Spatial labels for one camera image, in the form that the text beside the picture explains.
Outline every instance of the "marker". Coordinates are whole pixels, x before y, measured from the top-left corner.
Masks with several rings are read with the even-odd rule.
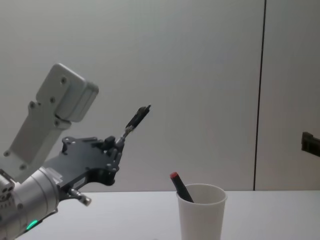
[[[188,202],[194,203],[192,200],[192,197],[190,196],[186,186],[182,182],[180,176],[178,175],[177,172],[173,172],[170,174],[170,178],[175,186],[176,192],[182,198],[183,200],[186,200]]]

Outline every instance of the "white table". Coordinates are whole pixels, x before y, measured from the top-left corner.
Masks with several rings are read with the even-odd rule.
[[[320,191],[229,191],[222,240],[319,240]],[[175,192],[87,193],[21,240],[179,240]]]

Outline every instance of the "cup rim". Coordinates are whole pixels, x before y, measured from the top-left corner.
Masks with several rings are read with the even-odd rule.
[[[221,201],[217,201],[217,202],[213,202],[213,203],[196,203],[196,202],[190,202],[190,201],[187,201],[187,200],[184,200],[183,198],[181,198],[179,196],[179,194],[176,192],[176,196],[178,197],[178,199],[180,199],[181,201],[185,202],[185,203],[188,203],[188,204],[191,204],[191,205],[198,205],[198,206],[213,206],[213,205],[217,205],[217,204],[220,204],[220,203],[223,203],[225,202],[227,199],[228,199],[228,195],[226,193],[225,190],[223,190],[221,187],[218,187],[218,186],[215,186],[215,185],[212,185],[212,184],[206,184],[206,183],[191,183],[191,184],[187,184],[185,185],[186,187],[188,186],[193,186],[193,185],[205,185],[205,186],[210,186],[210,187],[214,187],[215,189],[219,189],[221,190],[222,192],[224,192],[224,198],[223,200]]]

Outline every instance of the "green led light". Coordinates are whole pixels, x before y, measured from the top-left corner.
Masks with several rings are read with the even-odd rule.
[[[32,228],[34,225],[37,224],[37,222],[38,222],[38,220],[33,220],[33,221],[29,224],[29,226],[26,227],[26,230],[29,230],[30,228]]]

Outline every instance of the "black vertical line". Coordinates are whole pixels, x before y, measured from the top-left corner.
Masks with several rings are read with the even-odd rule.
[[[262,27],[262,44],[261,44],[261,59],[260,59],[260,76],[259,76],[259,92],[258,92],[258,109],[256,116],[256,131],[255,131],[255,153],[254,153],[254,173],[253,173],[253,190],[256,190],[256,175],[257,175],[257,152],[258,152],[258,131],[259,131],[259,113],[260,113],[260,95],[261,95],[261,78],[262,65],[264,60],[264,46],[265,46],[265,29],[266,29],[266,11],[267,0],[264,0],[263,10],[263,27]]]

